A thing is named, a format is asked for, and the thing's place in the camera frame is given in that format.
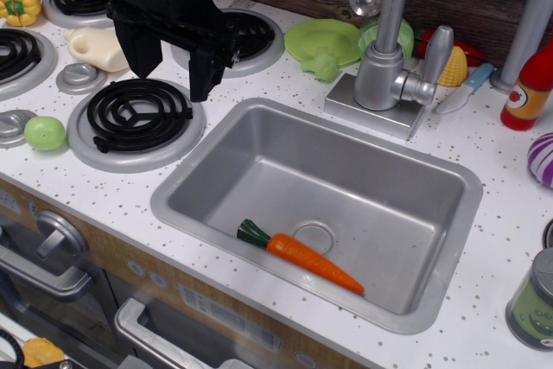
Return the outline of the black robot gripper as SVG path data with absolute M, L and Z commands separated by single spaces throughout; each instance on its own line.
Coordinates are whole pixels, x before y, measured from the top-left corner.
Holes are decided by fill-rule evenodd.
M 192 102 L 207 100 L 236 61 L 236 29 L 213 0 L 109 0 L 119 44 L 131 71 L 147 78 L 162 62 L 161 42 L 190 53 Z

